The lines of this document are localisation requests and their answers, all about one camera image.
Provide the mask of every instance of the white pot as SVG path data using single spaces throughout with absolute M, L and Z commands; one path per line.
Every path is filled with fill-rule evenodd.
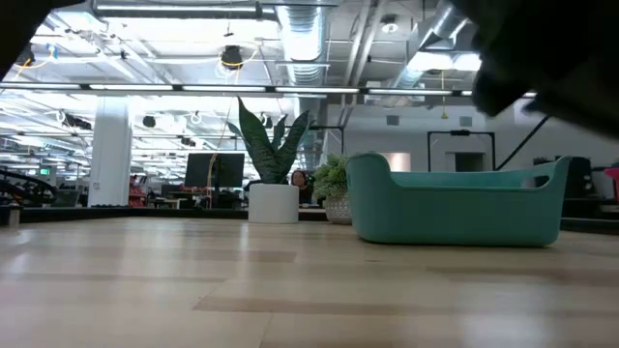
M 250 222 L 299 222 L 299 188 L 291 185 L 251 185 Z

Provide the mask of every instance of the white column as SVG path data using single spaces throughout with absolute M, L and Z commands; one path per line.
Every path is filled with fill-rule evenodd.
M 127 205 L 133 116 L 128 97 L 99 97 L 90 170 L 88 206 Z

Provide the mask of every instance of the computer monitor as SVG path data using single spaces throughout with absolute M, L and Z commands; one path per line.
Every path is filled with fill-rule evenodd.
M 178 192 L 180 190 L 180 185 L 162 185 L 162 197 L 166 198 L 171 192 Z
M 190 154 L 185 173 L 186 188 L 206 188 L 209 164 L 214 154 Z M 241 188 L 243 186 L 244 154 L 217 154 L 211 171 L 212 188 Z

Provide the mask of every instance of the red object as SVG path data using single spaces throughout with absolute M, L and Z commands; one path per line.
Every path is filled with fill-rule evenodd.
M 143 207 L 146 195 L 142 188 L 129 188 L 129 206 Z
M 615 181 L 615 200 L 619 201 L 619 168 L 605 169 L 604 174 Z

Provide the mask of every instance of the doorway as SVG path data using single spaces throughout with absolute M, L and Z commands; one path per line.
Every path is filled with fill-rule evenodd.
M 456 172 L 484 171 L 484 154 L 454 153 Z

